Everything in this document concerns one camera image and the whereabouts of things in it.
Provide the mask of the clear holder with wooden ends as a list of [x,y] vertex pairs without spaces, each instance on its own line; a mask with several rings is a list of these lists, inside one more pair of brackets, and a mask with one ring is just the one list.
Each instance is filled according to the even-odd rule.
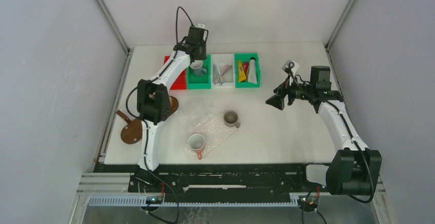
[[130,117],[125,113],[123,113],[121,110],[117,110],[116,115],[118,115],[121,119],[123,119],[127,124],[130,124],[132,122]]

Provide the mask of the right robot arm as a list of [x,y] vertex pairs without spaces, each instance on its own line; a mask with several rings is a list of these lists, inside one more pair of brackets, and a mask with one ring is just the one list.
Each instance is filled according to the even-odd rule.
[[295,100],[309,102],[327,127],[336,154],[329,165],[310,164],[306,172],[296,177],[302,191],[310,191],[318,185],[325,186],[331,195],[348,195],[362,202],[360,196],[368,196],[370,202],[376,190],[382,156],[371,150],[353,126],[341,93],[332,89],[328,66],[312,66],[310,80],[298,80],[299,65],[288,61],[283,67],[287,78],[274,89],[265,103],[279,110],[285,108],[284,100],[291,106]]

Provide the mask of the grey ceramic mug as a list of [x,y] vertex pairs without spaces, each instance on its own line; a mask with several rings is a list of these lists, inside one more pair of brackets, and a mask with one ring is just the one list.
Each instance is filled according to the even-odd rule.
[[241,123],[238,114],[235,111],[226,111],[224,113],[224,123],[230,128],[239,128]]

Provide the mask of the clear acrylic holder box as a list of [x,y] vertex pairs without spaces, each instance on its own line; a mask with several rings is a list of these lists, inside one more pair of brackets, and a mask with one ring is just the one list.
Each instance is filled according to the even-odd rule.
[[186,119],[195,123],[205,122],[217,114],[215,105],[208,102],[197,102],[189,106]]

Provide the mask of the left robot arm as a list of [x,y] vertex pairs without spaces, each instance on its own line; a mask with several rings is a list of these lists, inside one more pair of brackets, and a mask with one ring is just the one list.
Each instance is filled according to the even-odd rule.
[[173,47],[173,53],[158,72],[151,79],[138,82],[136,108],[142,122],[140,168],[154,171],[159,166],[157,143],[165,121],[172,114],[169,90],[194,61],[207,58],[207,39],[204,24],[191,26],[188,35]]

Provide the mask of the white blue mug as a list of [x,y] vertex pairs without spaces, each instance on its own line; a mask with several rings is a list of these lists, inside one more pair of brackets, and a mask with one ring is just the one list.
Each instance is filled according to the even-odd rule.
[[204,68],[203,60],[195,60],[189,65],[190,71],[194,76],[202,76],[208,73],[207,69]]

